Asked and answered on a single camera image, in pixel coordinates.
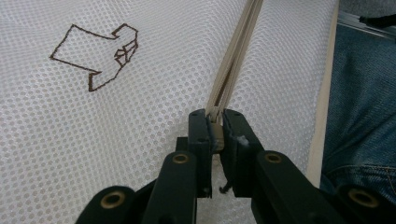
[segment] blue jeans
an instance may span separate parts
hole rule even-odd
[[[345,184],[396,204],[396,44],[338,26],[320,188]]]

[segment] brown line drawing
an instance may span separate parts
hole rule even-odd
[[[117,51],[116,51],[114,57],[115,57],[115,60],[117,61],[117,63],[120,65],[119,70],[117,71],[117,73],[115,74],[115,76],[114,76],[113,78],[109,79],[108,81],[106,81],[105,83],[103,83],[102,85],[100,85],[100,86],[98,86],[98,87],[96,87],[96,88],[93,87],[93,77],[94,77],[94,76],[100,75],[100,74],[102,73],[102,71],[96,71],[96,70],[91,69],[91,68],[89,68],[89,67],[84,67],[84,66],[81,66],[81,65],[78,65],[78,64],[75,64],[75,63],[70,63],[70,62],[65,61],[65,60],[57,59],[57,58],[55,57],[56,53],[58,52],[58,49],[59,49],[59,48],[62,46],[62,44],[66,41],[67,37],[69,37],[70,32],[71,32],[74,28],[79,29],[80,31],[85,32],[86,34],[89,34],[89,35],[93,35],[93,36],[100,37],[100,38],[104,38],[104,39],[108,39],[108,40],[115,40],[115,39],[117,39],[117,38],[120,37],[119,35],[117,35],[117,32],[118,32],[119,30],[121,30],[122,28],[124,28],[124,27],[128,27],[129,29],[135,31],[134,40],[131,41],[131,42],[129,42],[128,44],[122,46],[122,49],[117,49]],[[119,72],[121,71],[121,69],[122,69],[129,61],[131,61],[132,56],[134,55],[134,53],[136,52],[136,50],[137,50],[137,48],[138,48],[138,44],[137,44],[137,33],[138,33],[138,31],[137,31],[134,27],[129,26],[129,25],[126,24],[126,23],[124,23],[123,25],[121,25],[119,28],[117,28],[116,30],[114,30],[114,31],[111,33],[114,37],[108,37],[108,36],[99,35],[99,34],[96,34],[96,33],[91,32],[91,31],[84,30],[83,28],[81,28],[81,27],[79,27],[79,26],[77,26],[77,25],[75,25],[75,24],[72,24],[72,25],[70,26],[69,30],[67,31],[66,35],[64,36],[64,39],[63,39],[63,40],[61,41],[61,43],[55,48],[55,50],[51,53],[51,55],[49,56],[49,58],[50,58],[51,60],[54,60],[54,61],[58,61],[58,62],[61,62],[61,63],[66,63],[66,64],[69,64],[69,65],[75,66],[75,67],[77,67],[77,68],[81,68],[81,69],[83,69],[83,70],[89,71],[90,73],[89,73],[89,75],[88,75],[88,91],[97,91],[97,90],[99,90],[100,88],[104,87],[104,86],[105,86],[107,83],[109,83],[110,81],[116,79],[117,76],[118,76],[118,74],[119,74]],[[120,60],[120,58],[122,58],[122,57],[124,57],[125,63],[123,63],[123,62]]]

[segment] black plastic bracket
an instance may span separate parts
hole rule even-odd
[[[189,114],[188,151],[197,158],[197,197],[212,197],[212,155],[209,120],[204,109]]]
[[[226,109],[223,113],[224,150],[220,153],[221,164],[227,178],[223,193],[233,187],[235,197],[251,197],[256,181],[255,158],[264,151],[245,117]]]

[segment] black mechanical arm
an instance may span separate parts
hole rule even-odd
[[[394,223],[396,206],[378,193],[343,186],[336,195],[316,189],[282,153],[264,150],[245,117],[223,113],[224,149],[205,110],[189,115],[189,136],[177,139],[158,178],[138,191],[103,189],[88,203],[77,224],[195,223],[197,198],[211,198],[212,156],[220,154],[235,197],[251,198],[257,223]]]

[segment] white mesh fabric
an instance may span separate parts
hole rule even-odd
[[[73,223],[101,189],[157,177],[188,114],[205,107],[245,1],[0,5],[0,222]],[[139,48],[98,91],[88,92],[88,71],[49,58],[72,24],[111,37],[124,23]],[[117,50],[74,37],[66,49],[81,53],[59,57],[95,67]],[[102,54],[84,54],[95,44]]]
[[[187,135],[188,114],[205,107],[244,5],[0,3],[1,223],[73,223],[101,189],[140,189],[156,178]],[[265,1],[231,100],[267,149],[302,170],[333,5]],[[88,92],[88,71],[49,59],[72,24],[111,36],[124,23],[138,30],[139,48],[98,91]],[[71,59],[100,65],[107,55]],[[213,200],[199,200],[198,223],[253,223],[248,199],[219,195],[225,180],[218,159],[213,166]]]
[[[303,173],[335,5],[266,0],[229,103],[247,117],[265,149],[286,154]]]

